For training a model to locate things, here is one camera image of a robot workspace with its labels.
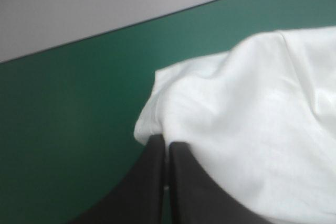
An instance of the white fabric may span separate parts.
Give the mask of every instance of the white fabric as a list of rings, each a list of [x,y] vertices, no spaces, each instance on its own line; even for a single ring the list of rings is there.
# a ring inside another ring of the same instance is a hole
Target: white fabric
[[[134,136],[190,143],[202,167],[274,223],[336,223],[336,28],[253,35],[155,73]]]

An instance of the green surface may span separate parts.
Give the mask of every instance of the green surface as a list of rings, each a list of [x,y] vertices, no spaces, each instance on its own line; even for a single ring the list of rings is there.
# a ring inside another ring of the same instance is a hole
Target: green surface
[[[104,196],[142,150],[132,132],[155,69],[327,25],[335,0],[218,0],[1,64],[0,223],[62,223]]]

